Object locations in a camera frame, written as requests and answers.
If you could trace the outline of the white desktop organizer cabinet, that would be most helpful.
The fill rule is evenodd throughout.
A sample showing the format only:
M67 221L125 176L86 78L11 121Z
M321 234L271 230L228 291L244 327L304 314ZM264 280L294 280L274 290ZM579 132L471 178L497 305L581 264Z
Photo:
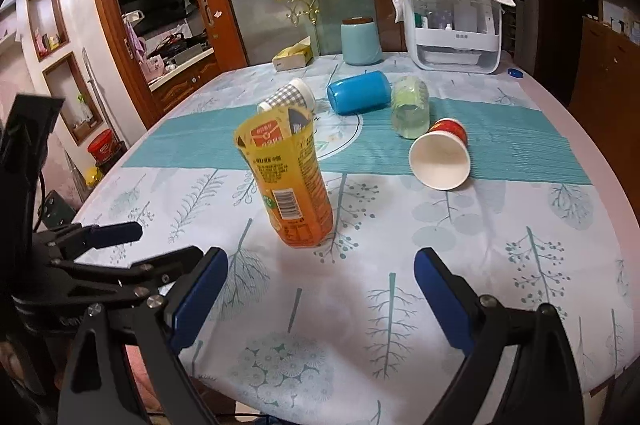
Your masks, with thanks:
M402 0L408 53L424 70L489 74L501 55L502 8L493 0Z

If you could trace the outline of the leaf patterned tablecloth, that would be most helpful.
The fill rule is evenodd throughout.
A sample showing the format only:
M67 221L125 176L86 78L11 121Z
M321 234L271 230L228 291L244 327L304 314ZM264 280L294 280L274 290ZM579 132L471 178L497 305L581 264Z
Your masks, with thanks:
M404 54L378 70L416 76L434 119L459 120L472 173L449 192L410 171L390 112L335 115L329 84L355 74L339 56L299 71L317 99L314 141L333 230L311 249L272 229L235 128L288 82L269 64L227 72L149 130L106 175L81 223L141 225L138 242L86 255L130 263L195 245L224 249L229 279L182 353L198 381L303 424L420 424L463 359L413 275L434 249L477 293L559 310L583 390L639 355L639 228L604 156L530 76L428 73Z

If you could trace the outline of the grey checked paper cup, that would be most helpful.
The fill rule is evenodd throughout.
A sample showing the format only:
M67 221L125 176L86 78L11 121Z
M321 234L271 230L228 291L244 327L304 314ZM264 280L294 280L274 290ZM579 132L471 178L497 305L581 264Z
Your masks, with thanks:
M288 84L278 88L257 106L257 112L265 112L278 107L299 107L308 111L316 108L316 99L310 87L300 78L293 78Z

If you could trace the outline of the yellow tissue box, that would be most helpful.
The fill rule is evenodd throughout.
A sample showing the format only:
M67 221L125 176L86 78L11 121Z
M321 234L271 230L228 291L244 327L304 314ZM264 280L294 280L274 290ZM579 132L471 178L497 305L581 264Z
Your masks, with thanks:
M301 41L293 46L283 48L272 58L272 64L274 70L284 72L307 67L311 59L311 46Z

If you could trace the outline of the green translucent plastic cup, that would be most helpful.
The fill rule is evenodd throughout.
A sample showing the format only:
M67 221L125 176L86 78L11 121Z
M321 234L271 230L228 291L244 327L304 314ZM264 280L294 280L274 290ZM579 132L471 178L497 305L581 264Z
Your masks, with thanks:
M390 122L402 138L419 138L431 126L430 94L424 81L416 76L405 76L393 85L390 108Z

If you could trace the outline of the red paper cup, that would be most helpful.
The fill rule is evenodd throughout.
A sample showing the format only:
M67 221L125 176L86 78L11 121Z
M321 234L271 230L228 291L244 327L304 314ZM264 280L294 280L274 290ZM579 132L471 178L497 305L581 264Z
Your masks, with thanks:
M449 191L462 186L471 174L468 134L462 123L453 118L436 121L411 145L409 166L428 188Z

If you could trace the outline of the blue plastic cup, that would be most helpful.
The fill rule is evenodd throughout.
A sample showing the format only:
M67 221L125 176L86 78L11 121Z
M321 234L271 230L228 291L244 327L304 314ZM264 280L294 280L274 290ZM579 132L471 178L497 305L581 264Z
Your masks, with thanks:
M326 96L336 114L352 115L387 106L392 87L384 73L373 71L331 83Z

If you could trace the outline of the dark wooden sideboard cabinet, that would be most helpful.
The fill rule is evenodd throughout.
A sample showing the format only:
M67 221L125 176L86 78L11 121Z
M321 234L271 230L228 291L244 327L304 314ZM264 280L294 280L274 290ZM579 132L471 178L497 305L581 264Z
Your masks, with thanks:
M639 46L585 18L570 113L639 211Z

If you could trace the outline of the teal ceramic jar wooden lid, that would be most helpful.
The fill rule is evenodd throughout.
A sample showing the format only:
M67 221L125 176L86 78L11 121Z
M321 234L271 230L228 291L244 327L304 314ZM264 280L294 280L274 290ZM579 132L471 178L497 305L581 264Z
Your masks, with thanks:
M341 42L343 59L350 66L370 66L383 59L378 27L371 17L344 19Z

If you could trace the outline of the small blue bottle cap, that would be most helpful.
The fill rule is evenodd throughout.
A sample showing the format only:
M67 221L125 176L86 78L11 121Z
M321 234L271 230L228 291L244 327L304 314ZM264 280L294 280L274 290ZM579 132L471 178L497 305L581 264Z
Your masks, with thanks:
M508 69L508 74L510 76L512 76L512 78L522 78L523 77L523 72L521 70L514 69L514 68L509 68Z

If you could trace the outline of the red bucket on floor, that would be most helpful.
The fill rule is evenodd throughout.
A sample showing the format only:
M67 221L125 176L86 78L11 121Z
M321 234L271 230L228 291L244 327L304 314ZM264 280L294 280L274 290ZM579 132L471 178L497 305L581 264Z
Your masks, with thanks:
M117 136L111 128L107 128L91 140L87 150L96 164L100 164L108 160L117 151L118 146Z

